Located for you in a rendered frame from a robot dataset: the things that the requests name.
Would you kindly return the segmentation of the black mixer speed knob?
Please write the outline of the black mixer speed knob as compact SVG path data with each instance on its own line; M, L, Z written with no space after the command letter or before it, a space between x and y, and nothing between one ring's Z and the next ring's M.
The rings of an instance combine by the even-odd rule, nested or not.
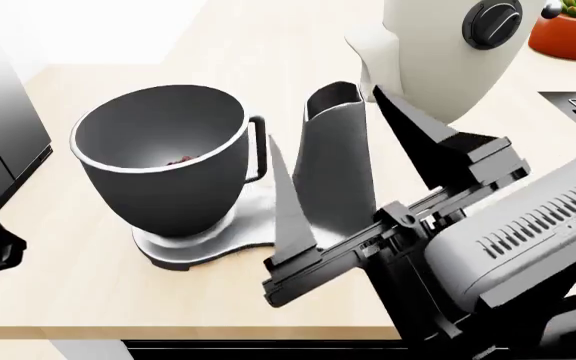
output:
M513 37L523 17L519 0L480 0L462 22L462 36L476 50L492 50Z

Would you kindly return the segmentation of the dark grey mixer bowl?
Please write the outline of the dark grey mixer bowl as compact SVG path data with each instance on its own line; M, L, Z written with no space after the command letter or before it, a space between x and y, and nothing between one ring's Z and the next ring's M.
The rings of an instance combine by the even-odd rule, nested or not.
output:
M208 230L268 171L265 119L209 86L120 95L82 116L69 145L110 209L159 236ZM185 155L201 158L166 166Z

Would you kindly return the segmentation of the orange plant pot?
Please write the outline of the orange plant pot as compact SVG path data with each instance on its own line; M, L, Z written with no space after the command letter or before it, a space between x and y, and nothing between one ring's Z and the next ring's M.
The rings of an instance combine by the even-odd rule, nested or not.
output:
M566 15L552 19L540 17L532 29L528 46L547 56L576 60L576 18Z

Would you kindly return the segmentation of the small dark red cake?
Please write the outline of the small dark red cake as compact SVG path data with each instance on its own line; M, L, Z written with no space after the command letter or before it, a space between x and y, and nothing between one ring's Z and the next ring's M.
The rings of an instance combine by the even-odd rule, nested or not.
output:
M171 162L167 163L166 166L169 167L169 166L177 166L177 165L183 165L183 164L194 164L200 158L201 158L200 156L185 155L182 158L179 158L175 161L171 161Z

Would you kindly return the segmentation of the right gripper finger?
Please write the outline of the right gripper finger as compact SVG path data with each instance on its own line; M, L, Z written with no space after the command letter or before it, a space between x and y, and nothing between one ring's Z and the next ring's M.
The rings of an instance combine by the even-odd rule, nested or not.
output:
M512 182L528 176L527 161L519 157L507 137L457 131L379 87L373 89L373 95L430 190L466 190L505 176Z
M281 151L271 136L268 146L275 182L275 252L264 264L273 280L284 280L317 263L319 251Z

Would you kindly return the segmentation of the steel kitchen sink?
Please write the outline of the steel kitchen sink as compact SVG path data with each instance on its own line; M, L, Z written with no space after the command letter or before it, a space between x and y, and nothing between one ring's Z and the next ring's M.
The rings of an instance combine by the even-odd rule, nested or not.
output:
M576 99L576 92L539 92L539 95L576 123L575 108L569 103L570 99Z

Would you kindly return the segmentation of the white stand mixer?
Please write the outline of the white stand mixer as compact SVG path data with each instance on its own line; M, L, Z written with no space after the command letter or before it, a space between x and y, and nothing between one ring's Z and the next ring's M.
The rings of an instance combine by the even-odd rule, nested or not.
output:
M365 110L373 89L403 98L440 122L454 122L506 71L544 6L544 0L519 0L523 17L513 37L492 50L476 50L464 40L462 22L479 1L383 0L380 20L346 34L362 62L360 80L331 83L310 95L296 165L288 170L319 248L368 227L376 211ZM155 266L184 271L274 244L275 203L275 189L248 191L204 233L132 235Z

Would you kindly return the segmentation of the black under-counter appliance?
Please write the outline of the black under-counter appliance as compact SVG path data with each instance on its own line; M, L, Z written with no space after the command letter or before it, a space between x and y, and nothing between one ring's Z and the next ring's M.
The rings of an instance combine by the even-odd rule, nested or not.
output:
M182 356L190 351L232 350L237 358L263 360L328 359L349 353L352 359L391 356L395 360L507 360L512 351L490 332L466 329L448 335L435 329L419 337L404 337L394 326L154 326L119 337L128 350L166 351Z

